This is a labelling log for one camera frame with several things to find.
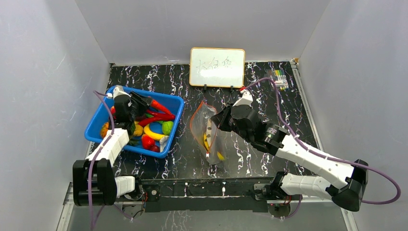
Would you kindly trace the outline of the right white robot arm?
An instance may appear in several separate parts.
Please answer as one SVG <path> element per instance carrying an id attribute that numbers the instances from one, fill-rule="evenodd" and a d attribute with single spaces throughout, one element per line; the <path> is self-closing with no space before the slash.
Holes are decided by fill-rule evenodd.
<path id="1" fill-rule="evenodd" d="M 300 145 L 294 135 L 270 122 L 248 105 L 229 104 L 211 117 L 215 127 L 235 132 L 255 149 L 297 163 L 315 173 L 299 176 L 278 172 L 269 186 L 255 189 L 258 200 L 284 199 L 290 195 L 307 195 L 333 201 L 339 207 L 357 212 L 367 185 L 367 165 L 358 159 L 352 164 L 342 163 L 329 154 L 320 153 L 310 145 Z"/>

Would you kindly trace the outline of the grey toy fish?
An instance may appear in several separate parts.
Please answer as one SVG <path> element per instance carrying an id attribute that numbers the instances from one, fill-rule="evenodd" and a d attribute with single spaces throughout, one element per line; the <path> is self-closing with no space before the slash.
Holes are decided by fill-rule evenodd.
<path id="1" fill-rule="evenodd" d="M 212 120 L 208 119 L 207 125 L 206 125 L 206 132 L 204 136 L 204 144 L 207 150 L 210 150 L 210 147 L 212 146 L 212 141 L 213 141 L 212 125 L 213 125 Z"/>

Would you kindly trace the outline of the clear orange zip bag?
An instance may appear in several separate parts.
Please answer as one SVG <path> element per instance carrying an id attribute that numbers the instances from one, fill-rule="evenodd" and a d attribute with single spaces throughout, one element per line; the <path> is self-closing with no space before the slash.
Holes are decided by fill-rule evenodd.
<path id="1" fill-rule="evenodd" d="M 216 114 L 217 110 L 213 106 L 208 105 L 207 103 L 202 101 L 190 120 L 190 130 L 195 141 L 198 143 L 201 155 L 211 165 L 216 165 L 222 162 L 221 160 L 219 160 L 217 152 L 220 152 L 225 157 L 225 160 L 227 159 L 225 151 L 225 132 L 218 129 L 213 122 L 213 141 L 209 152 L 206 151 L 204 146 L 204 134 L 206 132 L 207 121 Z"/>

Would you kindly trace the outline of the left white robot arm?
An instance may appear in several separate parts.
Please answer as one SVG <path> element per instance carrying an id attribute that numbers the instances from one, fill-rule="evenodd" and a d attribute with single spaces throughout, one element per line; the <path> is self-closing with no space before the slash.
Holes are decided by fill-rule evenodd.
<path id="1" fill-rule="evenodd" d="M 120 87 L 113 93 L 94 94 L 107 110 L 109 119 L 105 136 L 92 154 L 73 164 L 73 200 L 77 206 L 113 205 L 118 197 L 145 199 L 147 193 L 141 181 L 132 175 L 116 177 L 113 164 L 133 134 L 135 118 L 147 111 L 152 98 L 136 92 L 124 92 Z"/>

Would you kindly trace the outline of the orange toy carrot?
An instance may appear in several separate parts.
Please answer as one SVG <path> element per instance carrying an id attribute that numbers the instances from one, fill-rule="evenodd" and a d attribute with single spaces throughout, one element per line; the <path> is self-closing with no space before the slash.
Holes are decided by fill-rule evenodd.
<path id="1" fill-rule="evenodd" d="M 158 111 L 161 111 L 161 112 L 163 112 L 163 113 L 165 113 L 167 115 L 173 115 L 165 106 L 163 106 L 162 104 L 160 104 L 158 101 L 156 101 L 154 99 L 152 99 L 150 107 L 152 107 L 152 108 L 154 108 L 154 109 L 156 109 Z"/>

